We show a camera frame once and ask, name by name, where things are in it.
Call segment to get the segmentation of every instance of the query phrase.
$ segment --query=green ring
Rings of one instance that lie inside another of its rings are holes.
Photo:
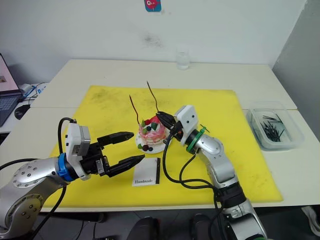
[[[188,153],[191,153],[192,148],[195,146],[195,144],[198,142],[199,138],[201,137],[202,134],[204,134],[205,130],[207,128],[204,126],[200,132],[197,133],[197,135],[195,136],[195,138],[192,140],[192,142],[190,143],[190,145],[186,148],[186,151]]]

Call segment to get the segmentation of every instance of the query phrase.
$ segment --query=sticker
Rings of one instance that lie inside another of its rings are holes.
[[[161,0],[144,0],[144,5],[148,12],[161,11]]]

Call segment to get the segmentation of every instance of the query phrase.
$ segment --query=laptop keyboard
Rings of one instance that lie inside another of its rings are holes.
[[[17,97],[6,97],[0,99],[0,111],[8,110],[16,101]]]

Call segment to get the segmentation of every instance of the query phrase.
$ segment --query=laptop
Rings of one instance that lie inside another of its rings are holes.
[[[23,95],[0,53],[0,127],[5,123]]]

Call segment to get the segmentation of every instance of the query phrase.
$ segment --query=robotic arm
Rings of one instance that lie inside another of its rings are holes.
[[[36,159],[20,167],[0,189],[0,239],[25,236],[32,229],[44,202],[56,190],[91,174],[113,177],[138,164],[145,156],[132,156],[110,166],[102,149],[132,138],[132,132],[102,136],[91,143],[88,127],[70,123],[65,136],[66,153]]]
[[[225,231],[228,239],[266,239],[266,231],[240,186],[235,169],[224,152],[224,145],[206,135],[205,127],[197,130],[195,108],[183,106],[174,117],[161,111],[156,115],[182,146],[187,145],[187,152],[197,153],[205,163],[207,173],[219,192],[217,200],[224,206],[222,214],[227,220]]]

